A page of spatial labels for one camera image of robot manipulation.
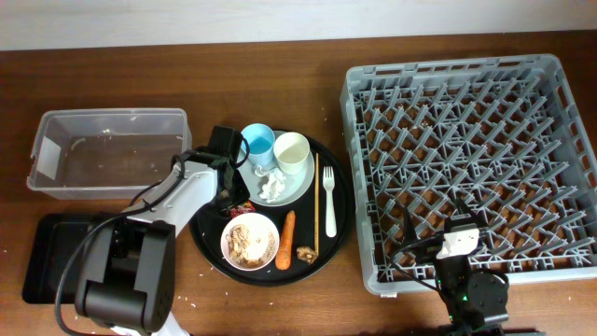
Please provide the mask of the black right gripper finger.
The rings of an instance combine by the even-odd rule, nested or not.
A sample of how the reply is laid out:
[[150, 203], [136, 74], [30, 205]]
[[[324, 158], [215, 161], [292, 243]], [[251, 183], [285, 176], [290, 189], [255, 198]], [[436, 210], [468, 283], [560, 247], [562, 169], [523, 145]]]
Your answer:
[[404, 241], [406, 243], [415, 240], [415, 229], [411, 220], [410, 211], [407, 207], [404, 208]]
[[469, 222], [478, 222], [480, 217], [474, 213], [462, 198], [454, 201], [458, 214], [454, 216], [455, 220], [466, 220]]

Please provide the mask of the light blue cup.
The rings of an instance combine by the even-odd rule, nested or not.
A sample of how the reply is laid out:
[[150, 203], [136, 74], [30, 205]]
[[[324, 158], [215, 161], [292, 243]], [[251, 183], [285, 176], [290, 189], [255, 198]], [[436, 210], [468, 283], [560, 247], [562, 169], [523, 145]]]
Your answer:
[[273, 161], [273, 145], [275, 135], [273, 130], [262, 123], [246, 126], [241, 134], [245, 142], [241, 149], [248, 155], [248, 160], [254, 165], [267, 166]]

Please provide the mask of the white tissue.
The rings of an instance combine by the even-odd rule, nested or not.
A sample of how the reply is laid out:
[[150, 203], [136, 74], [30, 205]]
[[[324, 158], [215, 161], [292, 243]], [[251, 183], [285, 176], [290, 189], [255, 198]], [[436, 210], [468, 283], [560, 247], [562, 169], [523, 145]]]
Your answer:
[[256, 165], [254, 173], [257, 177], [265, 178], [266, 181], [261, 185], [259, 198], [266, 203], [276, 201], [285, 190], [286, 177], [279, 168], [265, 170], [262, 166]]

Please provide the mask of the red snack wrapper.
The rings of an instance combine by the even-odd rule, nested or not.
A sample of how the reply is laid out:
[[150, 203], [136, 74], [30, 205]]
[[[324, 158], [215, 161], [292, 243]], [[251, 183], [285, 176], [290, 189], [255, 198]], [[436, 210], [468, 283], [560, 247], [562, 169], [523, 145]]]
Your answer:
[[246, 202], [241, 203], [241, 204], [230, 209], [230, 215], [232, 218], [236, 218], [243, 214], [255, 213], [255, 212], [256, 212], [256, 208], [254, 207], [253, 203], [250, 201], [246, 201]]

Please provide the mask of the rice and peanut shells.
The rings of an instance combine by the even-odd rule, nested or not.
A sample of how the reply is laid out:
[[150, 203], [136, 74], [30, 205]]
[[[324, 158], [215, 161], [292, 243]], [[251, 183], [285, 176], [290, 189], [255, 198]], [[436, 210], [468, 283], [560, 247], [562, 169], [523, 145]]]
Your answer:
[[226, 241], [231, 263], [245, 269], [265, 266], [276, 249], [276, 238], [269, 229], [246, 224], [235, 225], [227, 233]]

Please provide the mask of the pink bowl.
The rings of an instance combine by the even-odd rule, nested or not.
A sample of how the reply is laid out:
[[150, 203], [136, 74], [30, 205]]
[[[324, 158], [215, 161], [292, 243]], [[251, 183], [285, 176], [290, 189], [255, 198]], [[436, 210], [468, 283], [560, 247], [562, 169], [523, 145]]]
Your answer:
[[280, 234], [276, 225], [258, 213], [233, 218], [224, 228], [220, 240], [224, 260], [233, 268], [247, 272], [270, 264], [279, 245]]

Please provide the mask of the brown mushroom piece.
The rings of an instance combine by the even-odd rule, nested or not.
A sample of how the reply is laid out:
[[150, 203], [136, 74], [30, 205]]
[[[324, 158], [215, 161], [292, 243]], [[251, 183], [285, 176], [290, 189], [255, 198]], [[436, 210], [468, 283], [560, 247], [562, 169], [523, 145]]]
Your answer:
[[308, 246], [300, 246], [297, 248], [297, 257], [308, 264], [314, 264], [318, 258], [318, 253]]

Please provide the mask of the orange carrot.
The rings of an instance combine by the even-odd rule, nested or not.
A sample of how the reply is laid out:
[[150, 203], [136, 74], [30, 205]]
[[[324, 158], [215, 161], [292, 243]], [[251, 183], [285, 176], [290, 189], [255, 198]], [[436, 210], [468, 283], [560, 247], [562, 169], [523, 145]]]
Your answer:
[[285, 271], [291, 265], [292, 244], [296, 225], [296, 213], [290, 211], [285, 218], [285, 224], [280, 236], [280, 244], [275, 257], [275, 266], [278, 270]]

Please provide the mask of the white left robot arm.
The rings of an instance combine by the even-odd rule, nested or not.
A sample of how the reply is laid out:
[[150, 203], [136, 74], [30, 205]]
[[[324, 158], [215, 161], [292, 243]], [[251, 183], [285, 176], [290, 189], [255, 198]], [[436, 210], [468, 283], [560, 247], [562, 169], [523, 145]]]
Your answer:
[[89, 229], [66, 263], [81, 263], [76, 313], [119, 335], [185, 334], [172, 311], [176, 237], [203, 207], [247, 201], [238, 156], [248, 148], [239, 131], [214, 127], [207, 145], [173, 155], [165, 179]]

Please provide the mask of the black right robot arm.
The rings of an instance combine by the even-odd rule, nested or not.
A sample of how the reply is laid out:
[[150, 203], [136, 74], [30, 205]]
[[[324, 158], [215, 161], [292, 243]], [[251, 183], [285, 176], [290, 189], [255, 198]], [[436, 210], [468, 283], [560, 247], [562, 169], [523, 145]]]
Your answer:
[[444, 335], [503, 335], [508, 320], [509, 281], [504, 273], [474, 269], [469, 258], [480, 252], [488, 236], [488, 224], [463, 200], [455, 202], [456, 213], [448, 217], [441, 231], [420, 239], [410, 212], [404, 212], [405, 235], [399, 247], [410, 252], [418, 264], [431, 264], [435, 287], [446, 305], [451, 323]]

